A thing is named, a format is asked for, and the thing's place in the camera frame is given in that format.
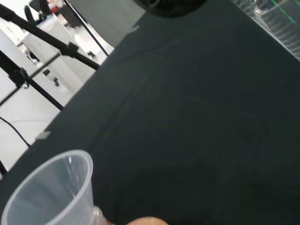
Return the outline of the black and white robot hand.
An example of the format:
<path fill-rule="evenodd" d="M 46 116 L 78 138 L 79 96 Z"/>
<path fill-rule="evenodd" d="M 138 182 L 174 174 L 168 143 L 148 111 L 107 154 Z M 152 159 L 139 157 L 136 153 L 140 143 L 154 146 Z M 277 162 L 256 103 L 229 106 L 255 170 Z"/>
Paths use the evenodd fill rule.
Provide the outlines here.
<path fill-rule="evenodd" d="M 186 16 L 201 8 L 206 0 L 134 0 L 147 13 L 163 18 Z"/>

